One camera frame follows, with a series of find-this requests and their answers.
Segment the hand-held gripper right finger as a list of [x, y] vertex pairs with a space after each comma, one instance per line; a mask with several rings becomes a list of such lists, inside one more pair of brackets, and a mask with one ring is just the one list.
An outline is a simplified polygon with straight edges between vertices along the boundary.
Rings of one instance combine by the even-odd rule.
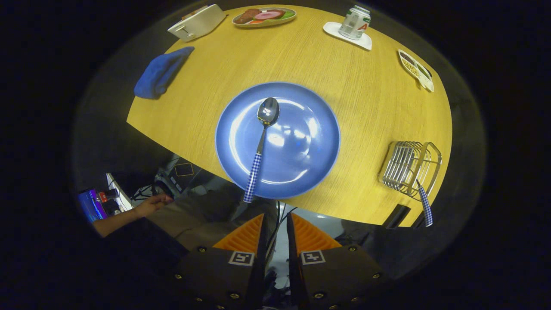
[[300, 310], [358, 310], [391, 285], [360, 247], [341, 245], [305, 218], [287, 216], [291, 302]]

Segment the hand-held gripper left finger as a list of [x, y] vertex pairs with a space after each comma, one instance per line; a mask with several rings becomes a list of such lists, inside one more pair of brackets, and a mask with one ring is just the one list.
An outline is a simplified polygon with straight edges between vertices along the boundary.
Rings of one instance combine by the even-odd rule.
[[187, 310], [262, 307], [267, 220], [252, 218], [212, 247], [198, 246], [172, 269], [172, 287]]

